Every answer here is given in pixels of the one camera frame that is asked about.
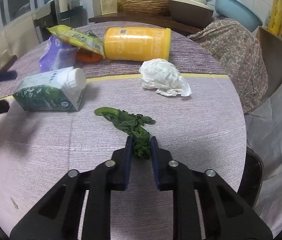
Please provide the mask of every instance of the yellow package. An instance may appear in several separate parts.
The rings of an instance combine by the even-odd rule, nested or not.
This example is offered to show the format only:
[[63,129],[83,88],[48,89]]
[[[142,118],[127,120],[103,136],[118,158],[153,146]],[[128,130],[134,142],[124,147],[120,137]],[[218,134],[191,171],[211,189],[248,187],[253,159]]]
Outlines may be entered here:
[[92,31],[89,30],[82,33],[66,25],[56,25],[47,29],[60,40],[79,48],[90,50],[105,58],[103,42]]
[[169,59],[171,30],[149,27],[112,27],[104,36],[108,59],[147,61]]
[[273,0],[268,30],[278,35],[282,21],[282,0]]

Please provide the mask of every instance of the silver bolt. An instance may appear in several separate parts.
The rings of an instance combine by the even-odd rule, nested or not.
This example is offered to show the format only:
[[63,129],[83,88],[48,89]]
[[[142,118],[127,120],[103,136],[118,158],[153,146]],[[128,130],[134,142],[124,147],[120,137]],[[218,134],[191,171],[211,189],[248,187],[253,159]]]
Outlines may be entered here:
[[114,165],[115,165],[115,161],[113,161],[113,160],[107,160],[105,162],[105,166],[107,166],[107,167],[113,167]]
[[79,172],[77,170],[70,170],[68,172],[68,176],[71,177],[71,178],[76,177],[78,174],[79,174]]
[[216,175],[216,172],[214,170],[206,170],[205,174],[209,177],[214,177]]
[[171,167],[177,167],[179,165],[179,163],[175,160],[169,161],[169,166]]

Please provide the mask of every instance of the white bottle cap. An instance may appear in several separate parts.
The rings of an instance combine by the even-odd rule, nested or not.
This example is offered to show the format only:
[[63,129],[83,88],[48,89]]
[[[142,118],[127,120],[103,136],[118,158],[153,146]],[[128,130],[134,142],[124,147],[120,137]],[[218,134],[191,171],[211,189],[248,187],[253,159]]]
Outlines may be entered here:
[[63,71],[58,77],[58,81],[71,94],[84,89],[86,85],[85,74],[80,68]]

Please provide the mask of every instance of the blue basin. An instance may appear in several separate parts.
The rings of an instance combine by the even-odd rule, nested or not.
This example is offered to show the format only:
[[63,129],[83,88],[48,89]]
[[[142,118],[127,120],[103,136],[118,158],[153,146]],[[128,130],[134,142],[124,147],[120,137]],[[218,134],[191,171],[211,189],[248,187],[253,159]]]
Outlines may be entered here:
[[253,32],[263,22],[260,17],[240,0],[216,0],[217,14],[234,19]]

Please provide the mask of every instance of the purple package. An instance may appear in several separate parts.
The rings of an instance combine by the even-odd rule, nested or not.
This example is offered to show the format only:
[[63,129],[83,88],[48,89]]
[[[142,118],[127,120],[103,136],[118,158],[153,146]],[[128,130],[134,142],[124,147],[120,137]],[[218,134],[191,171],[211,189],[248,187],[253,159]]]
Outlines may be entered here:
[[75,63],[77,51],[78,47],[51,35],[45,48],[45,54],[39,59],[40,72],[72,67]]

